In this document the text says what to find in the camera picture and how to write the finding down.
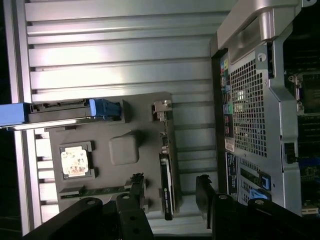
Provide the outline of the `green loose RAM stick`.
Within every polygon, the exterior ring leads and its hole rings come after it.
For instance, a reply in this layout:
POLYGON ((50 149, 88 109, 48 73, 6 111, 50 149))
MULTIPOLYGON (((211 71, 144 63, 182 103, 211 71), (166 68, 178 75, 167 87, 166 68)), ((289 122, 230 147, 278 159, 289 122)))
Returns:
POLYGON ((61 199, 68 199, 68 198, 80 198, 80 197, 88 197, 88 196, 125 193, 129 191, 130 191, 130 188, 125 188, 124 186, 103 187, 103 188, 94 188, 94 189, 87 189, 84 186, 82 186, 82 187, 74 187, 74 188, 65 188, 59 193, 59 196, 61 199))

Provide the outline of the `grey parts rack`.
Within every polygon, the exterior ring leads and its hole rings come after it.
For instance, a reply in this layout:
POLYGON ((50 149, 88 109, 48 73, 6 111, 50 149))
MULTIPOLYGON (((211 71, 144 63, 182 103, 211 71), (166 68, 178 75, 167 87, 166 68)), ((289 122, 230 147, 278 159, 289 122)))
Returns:
POLYGON ((86 124, 46 128, 49 133, 58 204, 64 210, 84 197, 61 199, 63 189, 125 187, 130 177, 144 175, 144 202, 147 212, 163 213, 161 199, 161 166, 159 153, 163 125, 154 120, 153 105, 170 100, 169 92, 105 97, 120 102, 123 113, 118 121, 95 121, 86 124), (82 147, 87 152, 89 171, 85 176, 63 174, 61 153, 65 148, 82 147))

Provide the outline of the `silver CPU chip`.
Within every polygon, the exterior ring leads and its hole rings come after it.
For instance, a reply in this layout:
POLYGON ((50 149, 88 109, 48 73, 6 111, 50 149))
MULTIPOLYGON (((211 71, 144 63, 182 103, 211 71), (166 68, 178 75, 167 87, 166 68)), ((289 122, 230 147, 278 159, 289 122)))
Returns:
POLYGON ((81 146, 66 147, 60 157, 63 174, 69 178, 85 176, 89 171, 87 151, 81 146))

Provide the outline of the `silver hard disk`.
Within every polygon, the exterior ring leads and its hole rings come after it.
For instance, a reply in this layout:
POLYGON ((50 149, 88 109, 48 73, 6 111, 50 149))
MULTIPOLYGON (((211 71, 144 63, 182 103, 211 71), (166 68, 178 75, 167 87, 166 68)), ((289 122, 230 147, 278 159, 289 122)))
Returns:
POLYGON ((73 126, 94 119, 88 99, 0 105, 0 129, 8 131, 73 126))

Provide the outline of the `green motherboard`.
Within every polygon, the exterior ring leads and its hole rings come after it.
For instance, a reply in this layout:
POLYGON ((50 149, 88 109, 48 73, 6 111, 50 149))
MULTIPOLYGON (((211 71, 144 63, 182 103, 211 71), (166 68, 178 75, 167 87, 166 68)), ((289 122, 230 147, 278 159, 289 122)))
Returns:
MULTIPOLYGON (((320 37, 289 37, 283 44, 283 61, 285 86, 294 96, 289 76, 320 71, 320 37)), ((301 214, 307 219, 320 219, 320 114, 297 115, 297 123, 301 214)))

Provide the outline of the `open black PC case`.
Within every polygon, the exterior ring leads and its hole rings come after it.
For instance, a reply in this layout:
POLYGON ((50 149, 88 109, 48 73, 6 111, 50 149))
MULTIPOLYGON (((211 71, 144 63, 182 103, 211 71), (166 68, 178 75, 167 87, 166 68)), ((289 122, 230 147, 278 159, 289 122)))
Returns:
POLYGON ((268 199, 302 216, 297 101, 285 85, 284 43, 320 38, 320 0, 302 0, 276 39, 235 63, 211 55, 218 188, 241 204, 268 199))

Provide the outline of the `CPU socket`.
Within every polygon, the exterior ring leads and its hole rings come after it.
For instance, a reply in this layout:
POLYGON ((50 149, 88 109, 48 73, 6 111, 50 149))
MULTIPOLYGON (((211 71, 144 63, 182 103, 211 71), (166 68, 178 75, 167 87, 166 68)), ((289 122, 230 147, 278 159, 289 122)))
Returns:
POLYGON ((320 115, 320 71, 295 73, 288 80, 293 85, 297 115, 320 115))

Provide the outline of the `blue disk caddy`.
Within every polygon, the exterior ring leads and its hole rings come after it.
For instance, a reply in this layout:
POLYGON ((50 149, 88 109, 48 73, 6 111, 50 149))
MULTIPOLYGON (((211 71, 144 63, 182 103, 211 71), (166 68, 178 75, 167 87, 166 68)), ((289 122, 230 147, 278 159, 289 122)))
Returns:
POLYGON ((46 103, 12 103, 0 105, 0 129, 23 131, 74 126, 97 121, 120 121, 120 102, 105 98, 85 98, 46 103))

